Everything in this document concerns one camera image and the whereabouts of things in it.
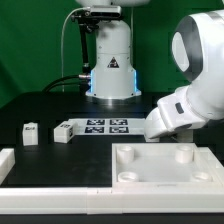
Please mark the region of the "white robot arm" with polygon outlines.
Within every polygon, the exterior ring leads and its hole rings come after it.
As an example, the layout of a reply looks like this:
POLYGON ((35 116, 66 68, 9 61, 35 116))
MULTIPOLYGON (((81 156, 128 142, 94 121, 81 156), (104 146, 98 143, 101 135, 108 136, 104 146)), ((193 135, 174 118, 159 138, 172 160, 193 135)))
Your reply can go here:
MULTIPOLYGON (((90 73, 88 97, 112 102, 141 94, 130 63, 131 29, 122 21, 121 10, 150 1, 76 0, 83 7, 84 23, 97 29, 97 62, 90 73)), ((171 49, 189 84, 158 100, 145 120, 148 140, 224 118, 224 10, 184 17, 171 49)))

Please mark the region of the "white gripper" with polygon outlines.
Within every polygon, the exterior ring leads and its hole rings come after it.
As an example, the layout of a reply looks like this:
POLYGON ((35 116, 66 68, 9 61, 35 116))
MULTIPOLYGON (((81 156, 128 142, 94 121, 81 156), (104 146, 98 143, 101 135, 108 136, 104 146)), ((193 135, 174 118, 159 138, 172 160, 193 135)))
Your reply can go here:
POLYGON ((183 97, 167 96, 158 100, 145 120, 147 139, 160 138, 184 130, 203 127, 207 119, 194 113, 183 97))

